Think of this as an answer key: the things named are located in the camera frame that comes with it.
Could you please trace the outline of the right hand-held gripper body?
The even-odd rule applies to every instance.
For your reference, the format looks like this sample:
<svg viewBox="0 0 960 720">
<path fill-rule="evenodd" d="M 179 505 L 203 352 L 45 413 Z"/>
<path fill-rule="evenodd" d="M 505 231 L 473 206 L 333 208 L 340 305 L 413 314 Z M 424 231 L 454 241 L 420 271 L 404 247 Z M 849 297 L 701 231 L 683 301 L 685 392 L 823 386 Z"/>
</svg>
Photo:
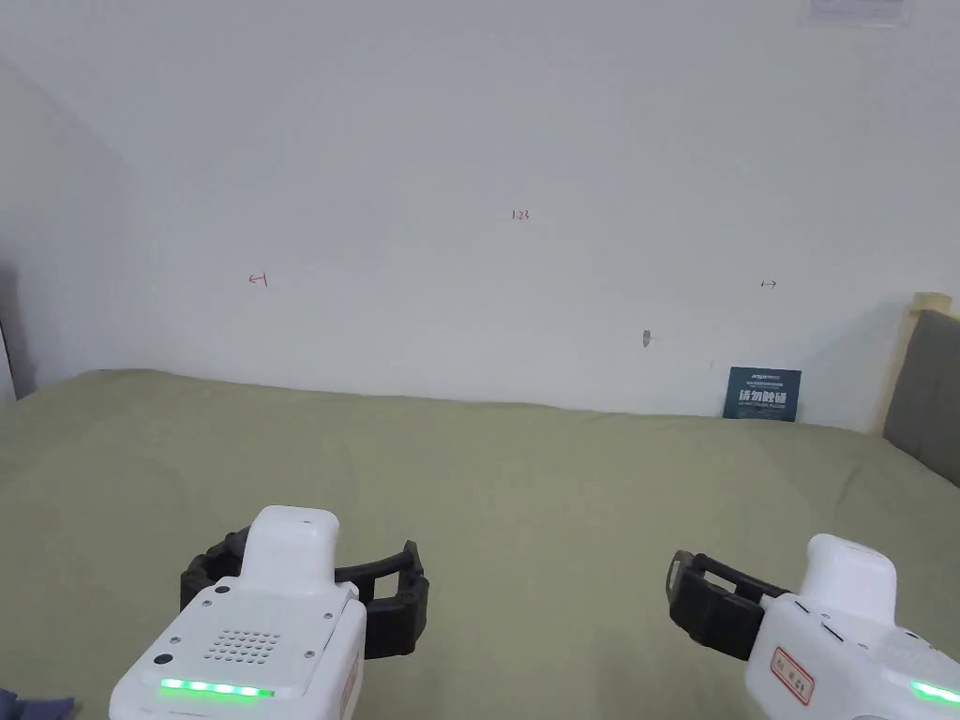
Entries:
<svg viewBox="0 0 960 720">
<path fill-rule="evenodd" d="M 881 553 L 819 533 L 798 592 L 764 598 L 745 687 L 769 719 L 955 719 L 959 666 L 895 622 Z"/>
</svg>

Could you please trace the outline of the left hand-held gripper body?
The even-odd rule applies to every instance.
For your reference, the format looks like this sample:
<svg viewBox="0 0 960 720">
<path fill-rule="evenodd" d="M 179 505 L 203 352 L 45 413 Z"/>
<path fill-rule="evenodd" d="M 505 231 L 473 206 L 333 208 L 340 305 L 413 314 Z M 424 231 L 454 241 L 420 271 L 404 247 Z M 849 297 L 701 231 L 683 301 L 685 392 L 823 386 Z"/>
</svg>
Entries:
<svg viewBox="0 0 960 720">
<path fill-rule="evenodd" d="M 200 591 L 114 687 L 112 719 L 349 719 L 367 612 L 335 579 L 338 518 L 270 506 L 241 570 Z"/>
</svg>

